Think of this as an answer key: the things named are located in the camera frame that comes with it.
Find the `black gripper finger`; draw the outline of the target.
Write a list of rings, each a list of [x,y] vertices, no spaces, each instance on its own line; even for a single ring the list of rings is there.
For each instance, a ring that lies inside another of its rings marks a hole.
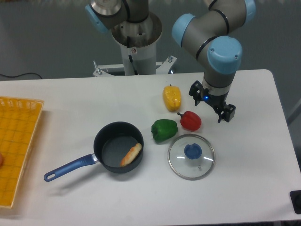
[[[193,97],[193,99],[195,101],[194,105],[198,105],[201,101],[203,101],[202,90],[203,90],[203,87],[199,81],[195,81],[191,85],[190,90],[189,90],[189,95],[191,97]]]
[[[215,112],[218,114],[218,123],[221,121],[230,122],[235,115],[236,107],[232,104],[222,104],[215,108]]]

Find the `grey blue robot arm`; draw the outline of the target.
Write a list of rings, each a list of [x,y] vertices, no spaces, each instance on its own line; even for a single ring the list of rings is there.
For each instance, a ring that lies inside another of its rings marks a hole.
[[[162,23],[149,11],[148,1],[92,0],[85,10],[96,30],[111,31],[126,75],[155,74]],[[235,114],[235,106],[227,104],[226,98],[242,57],[240,42],[229,33],[255,13],[252,0],[213,0],[205,15],[184,14],[172,28],[174,41],[205,69],[203,80],[192,84],[189,95],[195,104],[203,101],[211,106],[221,121],[230,121]]]

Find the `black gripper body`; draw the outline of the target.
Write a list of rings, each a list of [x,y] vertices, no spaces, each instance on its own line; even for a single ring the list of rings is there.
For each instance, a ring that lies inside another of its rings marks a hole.
[[[226,98],[231,85],[217,88],[209,85],[206,81],[197,81],[197,105],[205,102],[210,105],[216,113],[232,112],[232,106],[226,104]]]

